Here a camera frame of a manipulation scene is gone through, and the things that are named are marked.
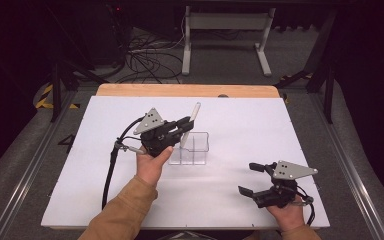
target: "black cable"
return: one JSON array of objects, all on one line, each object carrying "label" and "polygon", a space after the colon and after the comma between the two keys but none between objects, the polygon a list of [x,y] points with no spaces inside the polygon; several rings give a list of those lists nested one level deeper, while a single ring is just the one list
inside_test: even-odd
[{"label": "black cable", "polygon": [[[298,194],[302,199],[304,199],[304,201],[305,201],[308,197],[310,197],[310,196],[308,196],[307,192],[304,191],[304,189],[302,189],[300,186],[297,186],[297,187],[298,187],[301,191],[304,192],[305,195],[297,191],[297,194]],[[311,226],[311,224],[312,224],[313,221],[314,221],[314,218],[316,218],[316,212],[314,211],[314,205],[313,205],[313,203],[310,203],[310,204],[308,204],[308,205],[310,205],[311,213],[310,213],[310,216],[308,217],[307,225],[308,225],[308,226]]]},{"label": "black cable", "polygon": [[[155,43],[156,41],[159,41],[162,38],[156,37],[154,35],[150,34],[142,34],[139,36],[135,36],[132,38],[132,40],[129,43],[129,51],[128,56],[129,58],[126,58],[126,65],[132,70],[134,73],[128,74],[126,76],[123,76],[122,78],[119,78],[116,80],[117,83],[123,83],[132,80],[132,82],[142,79],[145,81],[146,79],[152,77],[154,78],[158,83],[162,83],[160,79],[169,79],[169,78],[175,78],[176,81],[180,84],[180,81],[178,79],[178,76],[182,73],[181,70],[178,72],[174,72],[171,68],[161,64],[160,61],[158,61],[158,56],[170,56],[175,58],[177,61],[182,63],[182,60],[172,54],[168,53],[158,53],[158,50],[164,49],[163,47],[154,47],[149,46],[152,43]],[[176,46],[178,44],[175,43],[173,45],[173,41],[170,41],[169,43],[165,45],[173,45]],[[171,75],[169,76],[160,76],[158,73],[166,69],[168,70]],[[140,76],[140,74],[148,73],[146,76]]]},{"label": "black cable", "polygon": [[[134,122],[132,122],[121,134],[121,136],[117,139],[117,144],[122,144],[123,139],[125,139],[125,135],[127,132],[138,122],[141,122],[144,117],[140,117],[136,119]],[[108,198],[108,190],[110,188],[111,178],[112,174],[114,172],[115,163],[117,161],[117,155],[118,155],[118,148],[114,146],[112,152],[111,152],[111,158],[110,158],[110,167],[108,169],[107,179],[105,180],[105,186],[104,186],[104,193],[102,196],[102,209],[104,209],[105,205],[107,205],[107,198]]]},{"label": "black cable", "polygon": [[130,138],[130,139],[135,139],[135,140],[141,140],[140,138],[135,138],[135,137],[130,137],[130,136],[127,136],[127,137],[124,137],[123,139],[122,139],[122,141],[124,141],[124,139],[127,139],[127,138]]}]

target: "table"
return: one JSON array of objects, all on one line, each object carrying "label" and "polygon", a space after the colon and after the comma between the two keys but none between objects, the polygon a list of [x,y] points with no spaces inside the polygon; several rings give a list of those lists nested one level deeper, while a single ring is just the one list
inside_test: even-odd
[{"label": "table", "polygon": [[[212,97],[220,94],[229,98]],[[261,191],[271,186],[268,175],[248,169],[249,162],[270,164],[289,159],[307,164],[283,99],[276,94],[271,86],[102,85],[88,105],[42,226],[86,227],[100,212],[109,153],[120,132],[151,107],[171,120],[190,114],[199,101],[201,110],[194,131],[210,134],[207,164],[164,166],[159,197],[145,218],[143,229],[276,228],[274,218],[267,211],[258,210],[237,188],[240,185]],[[133,176],[134,156],[131,152],[119,153],[109,199]],[[328,227],[313,178],[297,181],[315,198],[317,217],[313,226]],[[305,215],[309,215],[309,208],[305,208]]]}]

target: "wooden table edge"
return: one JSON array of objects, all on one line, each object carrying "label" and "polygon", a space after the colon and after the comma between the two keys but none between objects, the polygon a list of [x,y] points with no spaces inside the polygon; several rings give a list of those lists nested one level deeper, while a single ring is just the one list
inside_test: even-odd
[{"label": "wooden table edge", "polygon": [[202,84],[101,84],[96,96],[279,98],[274,86]]}]

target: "tan sleeve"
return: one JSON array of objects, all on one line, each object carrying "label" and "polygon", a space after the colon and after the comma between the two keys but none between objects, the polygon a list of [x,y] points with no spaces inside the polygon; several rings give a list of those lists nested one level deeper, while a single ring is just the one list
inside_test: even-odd
[{"label": "tan sleeve", "polygon": [[94,217],[79,239],[134,239],[157,198],[155,187],[135,176],[121,192]]},{"label": "tan sleeve", "polygon": [[282,232],[283,240],[321,240],[319,235],[308,225]]}]

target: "transparent container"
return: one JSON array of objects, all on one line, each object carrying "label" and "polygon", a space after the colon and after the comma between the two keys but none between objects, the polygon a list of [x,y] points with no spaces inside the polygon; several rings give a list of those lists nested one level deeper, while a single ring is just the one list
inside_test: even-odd
[{"label": "transparent container", "polygon": [[207,163],[207,152],[209,134],[207,132],[189,132],[188,139],[183,148],[174,148],[168,163],[171,165],[205,165]]}]

